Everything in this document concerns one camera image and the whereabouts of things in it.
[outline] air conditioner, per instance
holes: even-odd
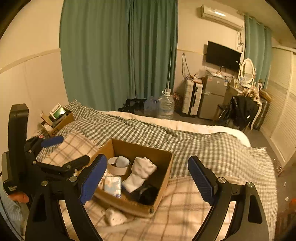
[[[202,18],[223,24],[237,31],[241,31],[244,28],[244,20],[205,5],[201,7],[201,14]]]

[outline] green gingham blanket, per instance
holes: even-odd
[[[58,135],[71,131],[82,133],[97,146],[110,138],[170,151],[174,154],[171,178],[189,176],[188,158],[198,156],[216,176],[235,177],[244,185],[255,184],[266,215],[270,238],[274,237],[277,217],[277,191],[274,168],[264,148],[249,148],[227,133],[199,134],[175,131],[166,127],[129,120],[98,112],[77,101],[65,106],[73,112],[75,121]],[[37,160],[42,161],[57,147],[43,148]]]

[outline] white bed sheet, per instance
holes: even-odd
[[[125,119],[135,119],[135,120],[143,121],[150,124],[156,124],[156,125],[168,127],[170,129],[177,130],[177,131],[190,131],[190,132],[195,132],[200,134],[226,132],[228,134],[235,136],[245,146],[251,147],[248,137],[243,132],[241,132],[240,130],[232,129],[225,126],[207,126],[207,125],[191,124],[191,123],[183,122],[179,120],[164,120],[164,119],[158,119],[153,117],[134,115],[132,113],[127,113],[127,112],[119,112],[119,111],[105,111],[104,113],[120,116]]]

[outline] gray refrigerator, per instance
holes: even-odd
[[[218,104],[222,104],[227,89],[227,80],[207,75],[198,108],[198,117],[213,119]]]

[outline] curtain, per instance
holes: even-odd
[[[170,89],[173,89],[177,5],[177,0],[131,1],[128,42],[131,99],[159,97],[168,80]]]
[[[244,58],[250,58],[256,68],[254,82],[261,82],[267,87],[268,74],[271,64],[271,30],[263,24],[258,24],[255,18],[245,16],[246,47]]]
[[[126,99],[159,96],[169,73],[172,88],[177,18],[177,0],[65,0],[60,48],[69,101],[117,110]]]

